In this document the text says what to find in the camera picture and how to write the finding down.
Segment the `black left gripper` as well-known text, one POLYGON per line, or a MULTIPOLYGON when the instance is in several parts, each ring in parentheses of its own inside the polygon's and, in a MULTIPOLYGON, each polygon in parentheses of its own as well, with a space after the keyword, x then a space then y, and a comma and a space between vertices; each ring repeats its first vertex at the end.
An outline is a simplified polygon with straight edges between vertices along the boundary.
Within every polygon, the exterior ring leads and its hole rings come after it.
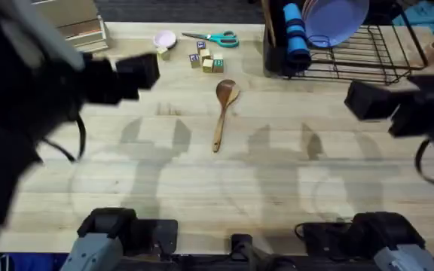
POLYGON ((82 56, 84 68, 78 73, 78 86, 88 103, 117 105, 122 98, 139 100, 139 90, 150 90, 160 78, 156 53, 118 60, 118 76, 108 59, 94 58, 92 53, 82 56))

